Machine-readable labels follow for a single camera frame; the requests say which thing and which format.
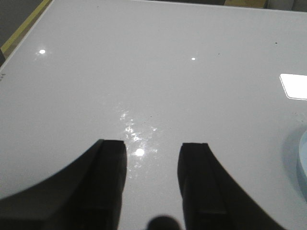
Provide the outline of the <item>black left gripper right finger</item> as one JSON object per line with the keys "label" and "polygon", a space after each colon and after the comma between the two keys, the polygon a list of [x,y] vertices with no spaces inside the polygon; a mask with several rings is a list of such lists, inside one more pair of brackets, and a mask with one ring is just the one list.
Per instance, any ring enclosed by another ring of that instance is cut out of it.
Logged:
{"label": "black left gripper right finger", "polygon": [[181,146],[177,177],[188,230],[281,230],[229,175],[207,143]]}

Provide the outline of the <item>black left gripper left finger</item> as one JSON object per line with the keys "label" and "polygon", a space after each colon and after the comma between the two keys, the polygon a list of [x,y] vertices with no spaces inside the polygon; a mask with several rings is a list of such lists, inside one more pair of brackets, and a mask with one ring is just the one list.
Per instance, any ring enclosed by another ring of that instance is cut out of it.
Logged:
{"label": "black left gripper left finger", "polygon": [[0,201],[3,230],[115,230],[127,173],[126,146],[98,140],[67,167]]}

